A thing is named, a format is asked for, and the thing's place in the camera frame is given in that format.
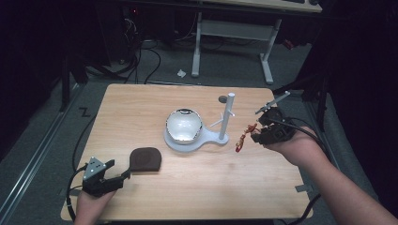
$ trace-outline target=white desk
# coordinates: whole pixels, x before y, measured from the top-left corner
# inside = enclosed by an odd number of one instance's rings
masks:
[[[300,12],[316,12],[322,11],[319,5],[313,6],[306,0],[304,4],[292,3],[282,0],[203,0],[203,2],[231,4],[238,6],[248,6],[256,8],[273,8],[278,10],[293,10]],[[196,29],[196,46],[193,53],[192,72],[193,77],[199,76],[200,70],[200,42],[202,35],[245,38],[266,41],[266,48],[260,53],[260,62],[263,67],[264,76],[267,84],[273,84],[273,78],[269,69],[268,58],[278,35],[282,20],[276,20],[275,24],[255,25],[237,22],[220,22],[214,20],[202,20],[202,13],[198,13],[197,29]]]

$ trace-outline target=orange clip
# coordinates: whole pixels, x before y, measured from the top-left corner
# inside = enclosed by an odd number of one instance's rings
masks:
[[[240,139],[239,139],[239,141],[237,141],[237,144],[236,144],[237,148],[235,149],[235,151],[237,153],[240,152],[240,150],[243,147],[243,144],[244,144],[245,138],[246,138],[246,134],[253,132],[255,130],[255,127],[257,127],[257,124],[248,125],[248,127],[244,130],[244,133],[242,134],[242,136],[240,136]]]

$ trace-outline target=white stand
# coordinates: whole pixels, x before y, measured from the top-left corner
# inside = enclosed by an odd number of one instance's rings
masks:
[[[205,143],[216,143],[218,145],[225,145],[228,143],[229,141],[229,137],[228,135],[225,133],[226,131],[226,127],[228,125],[228,120],[229,120],[229,116],[235,116],[232,112],[232,104],[234,103],[234,98],[235,98],[235,94],[234,93],[229,93],[228,94],[228,98],[226,100],[226,105],[225,105],[225,110],[224,110],[224,114],[222,116],[222,119],[217,121],[216,123],[214,123],[213,125],[211,125],[211,127],[213,127],[216,124],[219,124],[220,122],[222,122],[222,127],[220,132],[214,132],[209,130],[206,126],[202,127],[202,131],[198,137],[198,139],[190,144],[179,144],[176,143],[167,133],[167,130],[165,129],[163,131],[163,136],[164,136],[164,140],[166,141],[167,145],[178,151],[178,152],[192,152],[195,151],[197,149],[199,149],[202,145],[204,145]]]

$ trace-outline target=human hand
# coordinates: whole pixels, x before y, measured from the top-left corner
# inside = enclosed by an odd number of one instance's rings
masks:
[[[74,224],[95,224],[105,206],[115,194],[116,191],[112,191],[98,198],[87,194],[85,191],[81,191],[77,199]]]
[[[302,128],[315,135],[314,131],[310,128]],[[289,141],[268,144],[264,145],[264,147],[281,153],[293,165],[307,170],[310,170],[316,162],[329,162],[316,141],[301,131],[297,131]]]

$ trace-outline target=brown pad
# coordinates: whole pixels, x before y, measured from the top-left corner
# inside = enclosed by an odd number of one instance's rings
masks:
[[[130,154],[132,172],[158,172],[161,168],[161,152],[153,147],[134,149]]]

